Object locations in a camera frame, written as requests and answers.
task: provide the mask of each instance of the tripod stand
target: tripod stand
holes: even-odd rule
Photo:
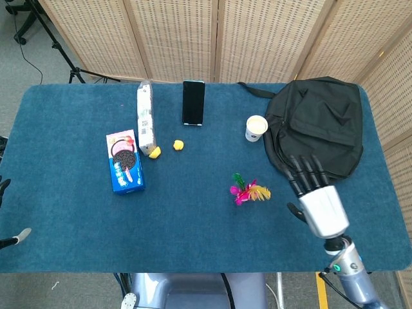
[[[50,29],[47,27],[47,24],[44,22],[43,18],[41,17],[39,11],[37,11],[36,7],[35,7],[35,3],[33,0],[27,0],[27,3],[30,6],[31,11],[34,13],[34,15],[36,16],[36,18],[40,21],[41,25],[43,26],[43,28],[46,30],[47,34],[49,35],[49,37],[51,38],[51,40],[53,41],[53,44],[51,45],[52,48],[55,48],[56,50],[58,50],[60,52],[60,54],[63,56],[64,60],[67,62],[67,64],[70,67],[70,78],[69,78],[69,84],[71,84],[71,82],[73,81],[74,77],[77,77],[79,79],[79,81],[82,84],[85,84],[86,82],[84,81],[82,75],[80,74],[81,72],[83,73],[87,73],[90,75],[94,75],[94,76],[98,76],[103,78],[103,83],[106,83],[108,81],[108,79],[110,80],[115,80],[117,82],[120,82],[120,80],[118,79],[114,79],[112,77],[108,77],[102,74],[98,74],[98,73],[94,73],[94,72],[90,72],[87,70],[83,70],[80,69],[78,67],[76,67],[72,61],[70,60],[69,56],[67,55],[67,53],[63,50],[63,47],[61,46],[61,44],[58,42],[58,40],[55,38],[55,36],[52,34],[52,32],[50,31]]]

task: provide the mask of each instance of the chair wheel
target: chair wheel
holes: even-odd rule
[[[24,37],[21,37],[20,39],[17,39],[17,36],[14,36],[14,40],[19,44],[19,40],[20,40],[20,44],[21,45],[25,45],[27,43],[27,40]]]
[[[6,6],[6,11],[7,11],[9,14],[17,15],[17,11],[13,10],[13,8],[12,8],[11,6]]]

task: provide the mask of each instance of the backpack strap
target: backpack strap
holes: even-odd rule
[[[273,93],[273,92],[270,92],[270,91],[249,87],[244,82],[238,82],[238,84],[243,86],[247,91],[249,91],[251,94],[253,94],[257,97],[274,98],[275,95],[276,95],[276,93]]]
[[[279,154],[279,145],[277,144],[277,138],[279,131],[283,125],[283,119],[280,117],[276,117],[274,115],[266,115],[265,116],[269,128],[268,130],[263,133],[263,142],[265,145],[265,151],[268,156],[270,163],[272,163],[278,171],[283,173],[283,166],[285,162],[282,161],[281,156]]]

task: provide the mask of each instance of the blue table mat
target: blue table mat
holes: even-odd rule
[[[279,91],[284,84],[255,84]],[[106,135],[136,132],[136,84],[34,86],[24,95],[0,165],[12,182],[0,238],[31,227],[0,251],[0,272],[307,272],[328,263],[323,240],[294,218],[297,202],[246,119],[268,99],[236,84],[207,84],[202,127],[182,125],[182,85],[153,84],[162,154],[140,155],[147,188],[112,191]],[[368,270],[398,270],[411,246],[365,92],[364,154],[337,184],[347,230]],[[180,139],[184,150],[172,144]],[[272,191],[235,206],[232,174]]]

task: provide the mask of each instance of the gray carpet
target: gray carpet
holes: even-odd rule
[[[17,15],[17,24],[21,25],[26,16],[27,13]],[[48,24],[78,66],[53,25]],[[23,93],[30,86],[40,83],[39,72],[23,60],[18,44],[13,40],[14,33],[13,17],[3,7],[0,8],[0,135],[3,136],[10,133]],[[27,45],[23,46],[24,54],[43,72],[43,84],[66,83],[70,69],[58,51],[51,48],[52,42],[41,25],[36,22],[24,37],[28,40]],[[390,308],[404,308],[394,273],[374,273],[371,278]],[[340,288],[335,276],[331,275],[331,279]],[[319,307],[315,274],[283,274],[283,281],[286,309]],[[276,291],[276,275],[268,274],[267,282]],[[329,308],[352,308],[334,291],[327,289],[327,293]],[[0,309],[105,309],[120,308],[121,296],[112,274],[0,274],[0,300]],[[203,306],[207,304],[205,299],[199,302]],[[276,308],[269,292],[268,302],[270,309]],[[201,306],[192,304],[181,308],[200,309]]]

